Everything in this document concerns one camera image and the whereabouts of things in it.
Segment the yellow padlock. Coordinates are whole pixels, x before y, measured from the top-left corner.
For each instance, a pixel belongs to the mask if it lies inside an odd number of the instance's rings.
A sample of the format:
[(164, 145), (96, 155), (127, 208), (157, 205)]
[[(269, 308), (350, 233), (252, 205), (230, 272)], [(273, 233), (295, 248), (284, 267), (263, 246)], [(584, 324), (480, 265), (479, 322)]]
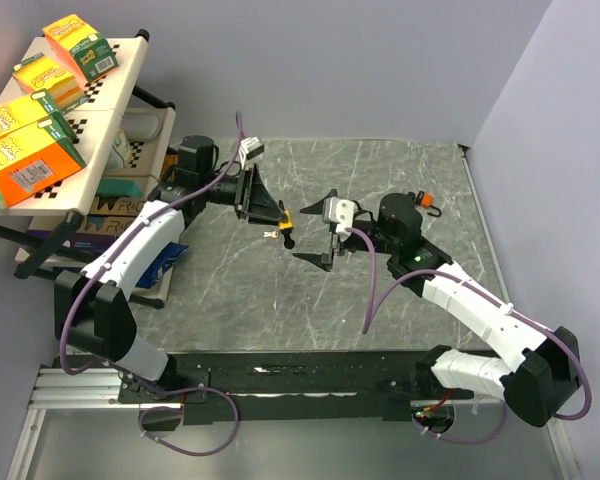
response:
[(292, 221), (291, 211), (285, 207), (285, 204), (282, 200), (279, 201), (279, 207), (285, 214), (285, 220), (278, 224), (278, 230), (283, 237), (284, 247), (288, 250), (292, 250), (295, 247), (296, 242), (292, 238), (294, 223)]

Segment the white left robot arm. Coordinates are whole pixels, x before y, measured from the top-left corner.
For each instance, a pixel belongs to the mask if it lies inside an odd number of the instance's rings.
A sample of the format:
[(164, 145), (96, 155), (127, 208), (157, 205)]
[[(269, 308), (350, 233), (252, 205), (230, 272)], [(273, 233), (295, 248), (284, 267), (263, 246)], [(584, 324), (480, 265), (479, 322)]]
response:
[(79, 272), (63, 271), (54, 281), (55, 333), (63, 370), (73, 375), (68, 347), (88, 352), (142, 378), (142, 390), (157, 402), (178, 387), (177, 363), (144, 340), (128, 301), (138, 281), (163, 250), (207, 204), (230, 206), (240, 219), (278, 227), (289, 215), (248, 160), (263, 142), (240, 135), (232, 157), (217, 167), (219, 148), (206, 136), (185, 137), (141, 212), (115, 242)]

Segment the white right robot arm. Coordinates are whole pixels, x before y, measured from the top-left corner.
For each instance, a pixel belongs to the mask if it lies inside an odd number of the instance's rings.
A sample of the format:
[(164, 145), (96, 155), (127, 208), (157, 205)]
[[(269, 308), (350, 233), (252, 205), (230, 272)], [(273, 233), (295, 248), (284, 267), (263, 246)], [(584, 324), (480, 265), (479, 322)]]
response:
[(431, 217), (441, 215), (423, 191), (388, 194), (372, 213), (331, 190), (301, 210), (328, 226), (329, 248), (300, 257), (330, 271), (335, 257), (347, 252), (368, 252), (373, 269), (378, 267), (378, 255), (384, 254), (394, 279), (389, 292), (398, 287), (411, 290), (452, 315), (491, 348), (491, 357), (449, 346), (431, 349), (416, 364), (416, 384), (424, 396), (434, 399), (455, 390), (488, 395), (504, 401), (535, 427), (553, 418), (575, 421), (586, 416), (592, 391), (576, 337), (564, 327), (551, 330), (527, 318), (482, 287), (425, 238), (422, 208)]

